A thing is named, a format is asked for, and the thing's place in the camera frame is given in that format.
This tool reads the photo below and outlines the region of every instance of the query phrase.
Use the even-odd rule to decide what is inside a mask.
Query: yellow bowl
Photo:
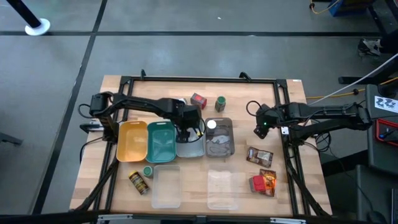
[[[147,123],[128,121],[120,125],[116,158],[120,162],[144,160],[148,152]]]

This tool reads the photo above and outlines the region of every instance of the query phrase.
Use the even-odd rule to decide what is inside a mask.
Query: concrete floor
[[[51,31],[92,31],[99,0],[26,0]],[[267,31],[377,32],[372,17],[334,18],[308,9],[308,0],[108,0],[99,31]],[[327,7],[317,3],[317,9]],[[383,1],[375,3],[384,27],[398,28]],[[1,31],[23,31],[24,21],[0,0]],[[79,73],[89,36],[0,35],[0,131],[24,140],[0,144],[0,213],[29,213],[50,156],[54,138]],[[307,96],[331,93],[339,76],[363,76],[382,60],[360,58],[360,37],[97,36],[76,105],[89,103],[104,75],[237,77],[303,80]],[[327,99],[323,104],[363,100],[363,95]],[[87,122],[76,110],[43,212],[69,208],[79,169],[79,150]],[[352,135],[357,142],[352,142]],[[339,157],[366,148],[366,134],[332,132]]]

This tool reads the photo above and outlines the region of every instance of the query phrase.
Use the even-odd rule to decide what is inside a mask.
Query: table top
[[[371,118],[381,117],[381,116],[394,116],[398,113],[382,110],[374,106],[374,97],[381,96],[376,85],[366,86],[366,107],[369,111]],[[398,117],[383,118],[394,123],[398,123]],[[369,156],[369,166],[383,170],[385,172],[390,172],[393,174],[398,174],[398,148],[384,142],[376,140],[375,137],[375,127],[371,127],[367,130],[368,132],[368,156]]]
[[[372,202],[373,209],[382,213],[387,223],[391,223],[391,189],[398,189],[397,177],[357,165],[356,183]],[[356,195],[357,218],[366,221],[366,215],[371,211],[371,207],[359,188],[356,188]]]
[[[121,76],[107,75],[104,77],[101,91],[117,92]],[[304,102],[305,94],[300,80],[287,80],[289,97],[291,101]],[[145,214],[180,214],[180,215],[238,215],[238,216],[272,216],[289,217],[292,215],[290,204],[289,187],[284,164],[281,136],[278,129],[269,131],[265,139],[259,139],[254,133],[255,118],[246,112],[246,103],[256,100],[267,105],[275,105],[273,86],[270,84],[257,83],[198,83],[198,82],[155,82],[134,81],[133,96],[158,99],[161,97],[186,98],[189,99],[196,92],[208,99],[207,106],[202,110],[202,116],[206,118],[227,117],[233,121],[235,153],[228,158],[179,158],[167,164],[178,164],[182,175],[182,201],[181,206],[175,209],[154,209],[151,206],[152,193],[139,195],[134,188],[128,175],[132,170],[142,172],[144,166],[149,163],[121,162],[118,169],[116,185],[113,195],[111,212],[113,213],[145,213]],[[217,113],[214,103],[217,96],[226,98],[226,108]],[[251,104],[250,111],[256,111],[257,106]],[[129,111],[128,120],[141,120],[146,123],[161,121],[162,118],[155,114],[142,111]],[[88,141],[102,136],[102,133],[90,133]],[[315,144],[314,139],[308,142]],[[258,175],[259,169],[263,167],[246,161],[249,146],[274,153],[270,170],[277,173],[277,184],[275,197],[267,197],[252,193],[248,179]],[[96,142],[86,146],[83,160],[81,162],[75,191],[73,193],[70,208],[79,206],[88,194],[93,190],[100,176],[106,143]],[[331,214],[325,180],[318,152],[309,146],[300,146],[300,155],[303,173],[307,188],[315,197],[322,208]],[[230,164],[240,174],[237,210],[210,210],[207,207],[207,172],[208,165],[214,163]],[[145,178],[152,188],[152,179]],[[298,187],[296,198],[298,210],[303,213],[302,200]],[[104,186],[100,208],[104,208],[108,184]]]

